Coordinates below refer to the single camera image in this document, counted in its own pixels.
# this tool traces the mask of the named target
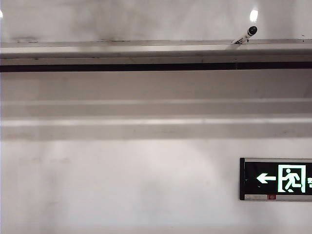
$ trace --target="ceiling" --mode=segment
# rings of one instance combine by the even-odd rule
[[[2,42],[312,39],[311,0],[2,0]],[[256,23],[250,12],[258,10]]]

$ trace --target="red label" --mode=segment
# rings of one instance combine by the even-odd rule
[[[275,194],[268,194],[268,200],[276,200]]]

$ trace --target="concrete wall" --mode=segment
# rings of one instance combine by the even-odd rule
[[[312,70],[1,75],[4,234],[309,233],[240,157],[311,158]]]
[[[235,40],[254,24],[253,39],[312,39],[311,0],[2,0],[1,9],[1,42]]]

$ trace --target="black sign panel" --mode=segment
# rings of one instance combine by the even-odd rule
[[[241,158],[240,199],[245,195],[312,195],[312,160]]]

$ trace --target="sign frame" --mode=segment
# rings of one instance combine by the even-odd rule
[[[281,194],[249,194],[245,192],[245,163],[246,162],[268,162],[268,163],[312,163],[312,158],[240,158],[240,179],[239,179],[239,197],[240,200],[249,201],[298,201],[298,202],[312,202],[312,195],[281,195]],[[258,176],[258,180],[267,181],[276,180],[274,176],[269,176],[262,173]]]

